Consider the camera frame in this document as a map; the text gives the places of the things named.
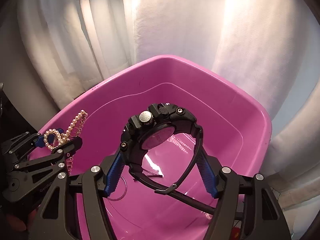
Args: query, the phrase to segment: curtain fold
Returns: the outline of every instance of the curtain fold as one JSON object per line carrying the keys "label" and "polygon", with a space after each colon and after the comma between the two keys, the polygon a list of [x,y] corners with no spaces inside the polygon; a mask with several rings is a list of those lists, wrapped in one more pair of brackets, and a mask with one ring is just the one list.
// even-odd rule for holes
{"label": "curtain fold", "polygon": [[173,54],[212,68],[225,0],[132,0],[135,61]]}
{"label": "curtain fold", "polygon": [[23,44],[34,68],[58,107],[63,108],[73,100],[74,90],[81,91],[81,86],[72,77],[66,80],[60,71],[63,67],[41,12],[39,0],[19,1],[18,22]]}
{"label": "curtain fold", "polygon": [[285,207],[320,194],[320,83],[295,118],[271,140],[261,168]]}
{"label": "curtain fold", "polygon": [[226,0],[212,71],[259,101],[273,119],[286,99],[306,47],[301,0]]}
{"label": "curtain fold", "polygon": [[132,65],[123,0],[90,0],[92,18],[109,75]]}

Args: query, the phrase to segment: black watch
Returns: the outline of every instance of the black watch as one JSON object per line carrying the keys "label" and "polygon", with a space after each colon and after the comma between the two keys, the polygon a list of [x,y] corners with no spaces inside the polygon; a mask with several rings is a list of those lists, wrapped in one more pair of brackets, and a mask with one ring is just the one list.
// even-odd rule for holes
{"label": "black watch", "polygon": [[[224,182],[217,181],[219,178],[212,171],[219,170],[221,165],[216,161],[216,158],[208,156],[203,149],[203,129],[196,121],[197,119],[188,110],[169,103],[152,104],[147,111],[132,116],[124,127],[118,155],[108,172],[105,195],[110,196],[116,190],[124,165],[127,165],[129,173],[137,181],[153,189],[155,193],[169,195],[203,212],[213,214],[213,207],[177,191],[177,188],[197,164],[207,192],[213,198],[218,198],[223,192]],[[196,144],[193,157],[186,170],[175,183],[167,187],[153,181],[143,173],[142,160],[148,150],[178,133],[190,134],[196,139]]]}

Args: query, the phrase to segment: pink bin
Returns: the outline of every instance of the pink bin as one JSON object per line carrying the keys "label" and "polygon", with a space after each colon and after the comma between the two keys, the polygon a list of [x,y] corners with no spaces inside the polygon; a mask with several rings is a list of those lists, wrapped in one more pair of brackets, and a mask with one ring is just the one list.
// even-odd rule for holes
{"label": "pink bin", "polygon": [[[96,85],[71,102],[41,130],[66,130],[70,121],[84,109],[89,117],[81,138],[83,146],[74,156],[72,175],[99,165],[114,154],[127,120],[153,103],[172,103],[188,109],[204,129],[204,148],[223,166],[238,174],[253,176],[259,171],[271,136],[266,110],[244,91],[205,68],[177,56],[162,55],[140,62]],[[185,134],[172,136],[150,150],[143,167],[163,178],[155,181],[170,186],[183,173],[193,155],[195,140]],[[39,148],[31,158],[48,155]],[[210,215],[133,180],[127,167],[117,189],[105,199],[111,224],[119,240],[202,240]],[[215,205],[206,192],[195,166],[179,187],[206,204]],[[83,240],[90,239],[82,195],[78,194],[78,214]]]}

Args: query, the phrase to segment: screw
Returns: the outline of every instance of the screw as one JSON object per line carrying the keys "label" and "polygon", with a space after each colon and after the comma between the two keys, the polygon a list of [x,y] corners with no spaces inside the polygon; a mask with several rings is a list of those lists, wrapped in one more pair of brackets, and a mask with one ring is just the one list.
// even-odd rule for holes
{"label": "screw", "polygon": [[60,172],[58,174],[58,179],[63,179],[66,176],[66,174],[64,172]]}
{"label": "screw", "polygon": [[261,174],[257,174],[257,175],[256,175],[256,179],[257,179],[257,180],[263,180],[263,176],[262,176]]}
{"label": "screw", "polygon": [[92,172],[98,172],[98,171],[100,171],[100,167],[99,167],[99,166],[93,166],[93,167],[91,168],[91,171],[92,171]]}
{"label": "screw", "polygon": [[229,167],[223,167],[223,168],[222,168],[222,172],[228,174],[228,173],[231,172],[231,169],[230,169]]}

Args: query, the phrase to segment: pearl necklace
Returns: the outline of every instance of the pearl necklace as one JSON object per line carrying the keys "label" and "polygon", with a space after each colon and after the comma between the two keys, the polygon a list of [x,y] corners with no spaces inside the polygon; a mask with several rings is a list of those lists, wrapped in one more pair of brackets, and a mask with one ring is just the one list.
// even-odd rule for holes
{"label": "pearl necklace", "polygon": [[[56,129],[49,129],[45,132],[43,135],[44,139],[44,144],[49,150],[53,150],[55,147],[60,146],[61,144],[65,143],[66,141],[70,141],[70,138],[75,138],[78,137],[81,133],[82,127],[84,125],[85,119],[88,117],[88,113],[86,113],[84,110],[81,110],[78,115],[75,116],[75,118],[72,120],[70,123],[70,126],[66,130],[65,133],[59,133]],[[54,134],[54,140],[53,140],[53,145],[50,145],[48,143],[48,136],[50,134]],[[70,171],[72,169],[72,162],[73,158],[70,157],[66,160],[66,164],[68,167],[68,172],[70,174]]]}

